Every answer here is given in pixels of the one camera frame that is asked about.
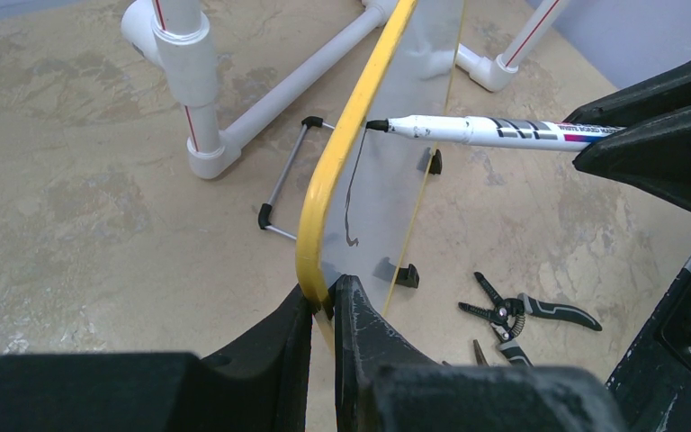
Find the white whiteboard marker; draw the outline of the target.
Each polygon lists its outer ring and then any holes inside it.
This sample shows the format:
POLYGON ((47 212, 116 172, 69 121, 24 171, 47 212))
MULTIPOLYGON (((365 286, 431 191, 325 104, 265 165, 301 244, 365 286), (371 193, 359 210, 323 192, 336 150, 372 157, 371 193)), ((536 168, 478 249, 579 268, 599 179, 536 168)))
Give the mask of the white whiteboard marker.
POLYGON ((429 115, 371 120, 365 124, 365 128, 410 140, 562 152, 580 152, 588 145, 622 130, 621 127, 567 122, 429 115))

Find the yellow framed whiteboard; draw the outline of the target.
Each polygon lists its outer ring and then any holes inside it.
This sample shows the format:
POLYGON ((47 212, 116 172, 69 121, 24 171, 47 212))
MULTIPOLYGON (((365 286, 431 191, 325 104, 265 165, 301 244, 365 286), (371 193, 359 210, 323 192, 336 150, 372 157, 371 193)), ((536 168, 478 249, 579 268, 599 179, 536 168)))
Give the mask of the yellow framed whiteboard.
POLYGON ((316 164, 301 209, 296 275, 328 345, 335 342, 328 289, 339 276, 358 277, 373 308, 386 310, 437 148, 365 124, 443 115, 453 82, 464 2, 398 4, 316 164))

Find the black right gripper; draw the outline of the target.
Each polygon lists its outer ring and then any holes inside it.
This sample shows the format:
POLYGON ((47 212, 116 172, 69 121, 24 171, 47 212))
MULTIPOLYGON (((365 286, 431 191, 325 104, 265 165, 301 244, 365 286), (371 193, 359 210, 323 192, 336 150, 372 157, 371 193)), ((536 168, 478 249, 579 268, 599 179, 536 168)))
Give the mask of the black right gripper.
POLYGON ((606 381, 631 431, 691 431, 691 270, 680 271, 606 381))

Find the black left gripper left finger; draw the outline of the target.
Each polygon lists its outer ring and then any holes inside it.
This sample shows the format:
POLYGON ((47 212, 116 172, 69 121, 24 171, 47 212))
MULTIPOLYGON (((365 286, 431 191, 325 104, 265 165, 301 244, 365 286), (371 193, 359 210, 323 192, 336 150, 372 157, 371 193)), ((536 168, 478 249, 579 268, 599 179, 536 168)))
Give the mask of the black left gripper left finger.
POLYGON ((0 431, 302 431, 312 316, 294 288, 206 357, 0 355, 0 431))

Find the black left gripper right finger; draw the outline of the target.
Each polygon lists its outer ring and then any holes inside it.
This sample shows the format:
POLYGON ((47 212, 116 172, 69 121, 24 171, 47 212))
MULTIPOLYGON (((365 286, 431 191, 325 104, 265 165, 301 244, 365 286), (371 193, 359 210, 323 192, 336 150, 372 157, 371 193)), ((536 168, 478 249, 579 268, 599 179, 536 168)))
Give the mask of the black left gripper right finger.
POLYGON ((340 431, 625 431, 607 388, 585 370, 439 364, 377 312, 358 277, 334 298, 340 431))

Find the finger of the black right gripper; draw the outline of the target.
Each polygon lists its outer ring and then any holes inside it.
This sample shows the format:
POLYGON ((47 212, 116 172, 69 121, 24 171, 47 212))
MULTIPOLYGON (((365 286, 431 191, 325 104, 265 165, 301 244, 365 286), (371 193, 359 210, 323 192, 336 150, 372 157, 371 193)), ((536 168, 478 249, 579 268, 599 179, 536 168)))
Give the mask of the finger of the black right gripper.
POLYGON ((573 166, 691 212, 691 105, 587 146, 573 166))
POLYGON ((691 113, 691 60, 575 109, 567 122, 630 127, 691 113))

